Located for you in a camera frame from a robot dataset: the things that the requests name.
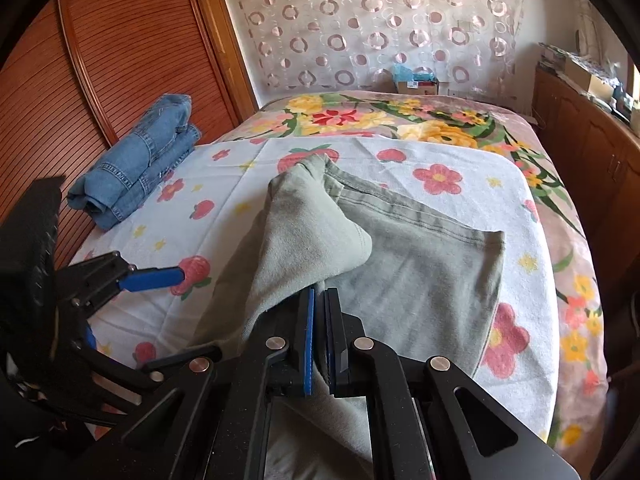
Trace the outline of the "grey-green pants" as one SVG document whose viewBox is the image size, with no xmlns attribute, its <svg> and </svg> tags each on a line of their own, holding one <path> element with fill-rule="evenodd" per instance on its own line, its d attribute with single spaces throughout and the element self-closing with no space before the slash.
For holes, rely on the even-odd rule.
<svg viewBox="0 0 640 480">
<path fill-rule="evenodd" d="M 505 252 L 503 233 L 471 228 L 311 155 L 270 181 L 194 339 L 235 358 L 262 312 L 306 287 L 334 288 L 342 311 L 398 356 L 446 356 L 472 374 Z"/>
</svg>

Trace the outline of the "folded blue jeans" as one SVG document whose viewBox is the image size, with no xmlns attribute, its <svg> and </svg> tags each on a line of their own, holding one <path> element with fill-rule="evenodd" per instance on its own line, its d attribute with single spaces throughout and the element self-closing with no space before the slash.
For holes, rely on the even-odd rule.
<svg viewBox="0 0 640 480">
<path fill-rule="evenodd" d="M 67 205 L 104 231 L 123 222 L 194 151 L 201 133 L 190 123 L 191 110 L 187 94 L 158 98 L 130 133 L 73 183 Z"/>
</svg>

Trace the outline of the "white floral bed sheet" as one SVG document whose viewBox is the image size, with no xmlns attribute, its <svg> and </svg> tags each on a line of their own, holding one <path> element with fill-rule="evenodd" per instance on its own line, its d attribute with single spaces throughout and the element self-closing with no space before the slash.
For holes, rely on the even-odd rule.
<svg viewBox="0 0 640 480">
<path fill-rule="evenodd" d="M 270 181 L 283 172 L 252 177 L 233 166 L 218 165 L 213 152 L 219 144 L 196 148 L 133 214 L 108 231 L 94 230 L 78 250 L 77 259 L 81 261 L 119 252 L 139 268 L 180 266 L 186 274 L 181 285 L 171 288 L 121 292 L 90 318 L 98 349 L 122 364 L 138 368 L 199 345 L 194 339 L 195 330 L 212 299 L 217 278 L 262 210 Z M 383 188 L 355 171 L 341 170 Z M 448 217 L 474 229 L 503 233 L 508 250 L 506 231 L 481 229 Z M 506 252 L 498 304 L 480 364 L 497 318 L 505 266 Z M 513 413 L 480 381 L 480 365 L 468 375 L 538 434 L 525 416 Z"/>
</svg>

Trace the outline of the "pink floral blanket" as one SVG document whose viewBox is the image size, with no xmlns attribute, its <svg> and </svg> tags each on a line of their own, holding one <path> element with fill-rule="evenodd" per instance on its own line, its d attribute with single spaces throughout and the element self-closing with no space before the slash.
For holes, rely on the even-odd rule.
<svg viewBox="0 0 640 480">
<path fill-rule="evenodd" d="M 300 94 L 226 134 L 213 161 L 260 177 L 310 155 L 508 233 L 480 381 L 588 476 L 608 392 L 603 310 L 577 209 L 532 126 L 510 110 L 450 96 Z"/>
</svg>

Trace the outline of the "wooden louvered wardrobe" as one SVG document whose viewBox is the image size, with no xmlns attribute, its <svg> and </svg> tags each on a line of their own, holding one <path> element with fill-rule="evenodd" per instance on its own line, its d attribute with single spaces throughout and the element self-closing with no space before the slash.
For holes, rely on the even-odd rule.
<svg viewBox="0 0 640 480">
<path fill-rule="evenodd" d="M 76 180 L 165 93 L 212 142 L 256 112 L 224 0 L 46 0 L 1 69 L 1 208 Z"/>
</svg>

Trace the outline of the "wooden side cabinet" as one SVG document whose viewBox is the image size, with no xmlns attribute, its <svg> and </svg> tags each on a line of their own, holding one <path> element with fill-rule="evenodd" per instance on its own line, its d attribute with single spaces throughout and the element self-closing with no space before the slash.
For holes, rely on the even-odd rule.
<svg viewBox="0 0 640 480">
<path fill-rule="evenodd" d="M 532 112 L 542 146 L 577 209 L 605 292 L 639 259 L 639 141 L 541 66 Z"/>
</svg>

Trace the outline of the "sheer circle-pattern curtain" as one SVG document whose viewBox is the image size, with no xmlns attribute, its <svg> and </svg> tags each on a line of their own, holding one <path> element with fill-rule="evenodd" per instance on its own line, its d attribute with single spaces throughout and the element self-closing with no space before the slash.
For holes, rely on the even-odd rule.
<svg viewBox="0 0 640 480">
<path fill-rule="evenodd" d="M 390 91 L 404 66 L 506 96 L 524 0 L 226 0 L 257 99 Z"/>
</svg>

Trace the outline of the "cardboard box with blue bag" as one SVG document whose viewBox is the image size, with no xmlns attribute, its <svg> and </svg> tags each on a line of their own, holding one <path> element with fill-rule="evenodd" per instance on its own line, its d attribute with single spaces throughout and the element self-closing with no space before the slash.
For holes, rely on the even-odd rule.
<svg viewBox="0 0 640 480">
<path fill-rule="evenodd" d="M 439 80 L 431 70 L 415 72 L 404 64 L 395 64 L 392 69 L 395 89 L 401 94 L 413 96 L 437 96 Z"/>
</svg>

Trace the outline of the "cardboard box on cabinet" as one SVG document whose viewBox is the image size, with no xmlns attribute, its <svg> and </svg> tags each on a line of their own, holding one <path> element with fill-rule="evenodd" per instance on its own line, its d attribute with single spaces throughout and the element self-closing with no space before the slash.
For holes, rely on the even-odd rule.
<svg viewBox="0 0 640 480">
<path fill-rule="evenodd" d="M 564 74 L 576 84 L 576 86 L 597 99 L 608 102 L 612 99 L 614 88 L 608 77 L 602 76 L 595 68 L 582 64 L 581 60 L 575 61 L 568 58 L 564 65 Z"/>
</svg>

